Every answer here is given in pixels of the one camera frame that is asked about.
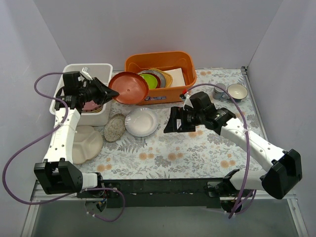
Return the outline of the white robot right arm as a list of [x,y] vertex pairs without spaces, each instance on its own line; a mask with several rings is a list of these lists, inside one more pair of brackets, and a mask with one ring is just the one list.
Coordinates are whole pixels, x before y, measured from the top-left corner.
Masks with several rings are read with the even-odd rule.
[[172,107],[164,133],[194,132],[204,125],[230,140],[254,158],[263,171],[249,173],[236,169],[223,178],[219,189],[229,196],[242,188],[263,190],[276,199],[282,199],[301,179],[301,156],[295,150],[285,151],[253,131],[244,128],[236,115],[226,108],[217,109],[205,92],[182,95],[182,107]]

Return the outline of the red round plate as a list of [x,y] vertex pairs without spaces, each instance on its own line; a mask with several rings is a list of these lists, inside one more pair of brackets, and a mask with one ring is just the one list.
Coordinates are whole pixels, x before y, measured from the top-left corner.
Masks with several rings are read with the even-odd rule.
[[119,93],[114,99],[126,105],[136,105],[142,102],[148,92],[149,87],[146,81],[133,72],[120,72],[116,74],[108,84],[108,87]]

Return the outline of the pink polka dot plate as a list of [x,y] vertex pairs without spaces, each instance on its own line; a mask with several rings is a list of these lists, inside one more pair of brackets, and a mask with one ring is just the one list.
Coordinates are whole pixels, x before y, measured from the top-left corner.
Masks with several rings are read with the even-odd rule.
[[87,102],[85,103],[83,109],[82,109],[82,112],[83,113],[90,113],[90,112],[93,112],[97,109],[99,109],[100,105],[94,103],[94,101],[90,101],[90,102]]

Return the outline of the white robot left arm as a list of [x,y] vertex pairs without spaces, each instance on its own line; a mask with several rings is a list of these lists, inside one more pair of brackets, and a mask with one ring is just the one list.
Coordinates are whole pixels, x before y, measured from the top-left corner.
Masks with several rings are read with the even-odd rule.
[[78,193],[89,191],[101,197],[105,185],[100,173],[82,173],[73,164],[72,148],[76,127],[87,102],[104,105],[119,93],[80,71],[63,72],[63,87],[55,100],[55,125],[44,159],[34,166],[34,173],[46,194]]

